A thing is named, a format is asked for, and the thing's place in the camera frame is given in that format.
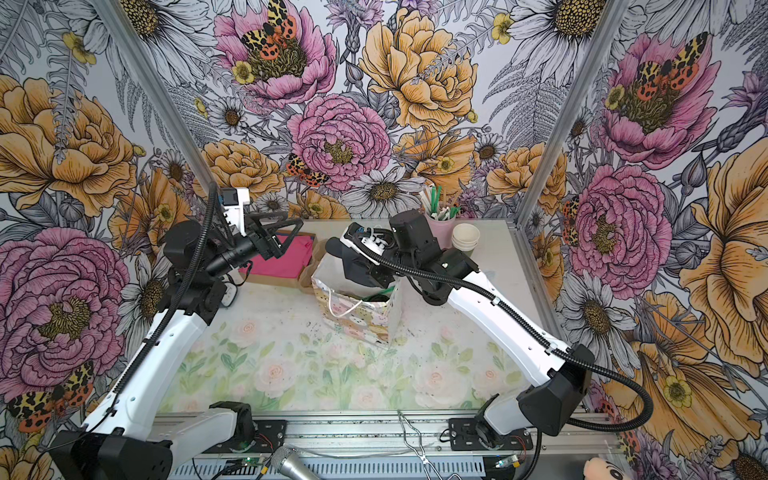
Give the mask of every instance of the pink cloth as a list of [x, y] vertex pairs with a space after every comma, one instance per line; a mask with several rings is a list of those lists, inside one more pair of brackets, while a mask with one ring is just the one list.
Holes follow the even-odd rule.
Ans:
[[[278, 234], [280, 242], [285, 241], [287, 235]], [[315, 237], [299, 235], [293, 239], [288, 251], [280, 258], [263, 259], [261, 256], [252, 258], [252, 275], [276, 276], [278, 278], [298, 278], [301, 270], [310, 264], [312, 259], [312, 245]], [[241, 268], [240, 274], [245, 276], [247, 268]]]

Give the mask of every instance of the gift bag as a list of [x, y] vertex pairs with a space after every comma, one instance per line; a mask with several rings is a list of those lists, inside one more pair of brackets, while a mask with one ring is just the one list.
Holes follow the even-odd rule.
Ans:
[[393, 290], [386, 302], [362, 301], [382, 292], [381, 288], [359, 285], [344, 277], [340, 258], [325, 255], [312, 275], [312, 288], [323, 312], [323, 319], [337, 332], [387, 347], [395, 338], [402, 313], [399, 280], [389, 285]]

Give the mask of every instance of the white table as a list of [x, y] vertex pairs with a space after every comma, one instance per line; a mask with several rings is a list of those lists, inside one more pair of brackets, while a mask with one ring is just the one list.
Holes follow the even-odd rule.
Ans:
[[[307, 221], [302, 231], [323, 239], [348, 224]], [[473, 224], [481, 239], [472, 259], [538, 322], [506, 223]], [[219, 400], [254, 411], [476, 409], [493, 393], [525, 387], [517, 366], [469, 318], [426, 304], [407, 283], [403, 292], [400, 327], [392, 347], [381, 349], [332, 331], [314, 296], [246, 283], [185, 359], [161, 411], [199, 412]]]

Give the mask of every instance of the gift bag handle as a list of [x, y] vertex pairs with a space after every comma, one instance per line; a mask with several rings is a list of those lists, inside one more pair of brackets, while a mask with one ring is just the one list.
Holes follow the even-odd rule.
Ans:
[[355, 308], [357, 308], [358, 306], [360, 306], [362, 304], [362, 299], [360, 299], [357, 303], [352, 305], [349, 308], [349, 310], [347, 310], [346, 312], [342, 313], [341, 315], [336, 315], [333, 312], [333, 308], [331, 307], [331, 299], [332, 298], [333, 298], [333, 290], [329, 289], [329, 292], [328, 292], [328, 311], [331, 312], [331, 315], [333, 315], [335, 318], [341, 318], [341, 317], [347, 315], [348, 313], [352, 312]]

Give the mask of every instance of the silver microphone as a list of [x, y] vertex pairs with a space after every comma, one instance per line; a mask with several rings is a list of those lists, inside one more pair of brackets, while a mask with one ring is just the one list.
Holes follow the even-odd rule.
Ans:
[[272, 454], [270, 461], [272, 466], [281, 475], [291, 480], [320, 480], [312, 470], [309, 470], [301, 461], [296, 449], [283, 445]]

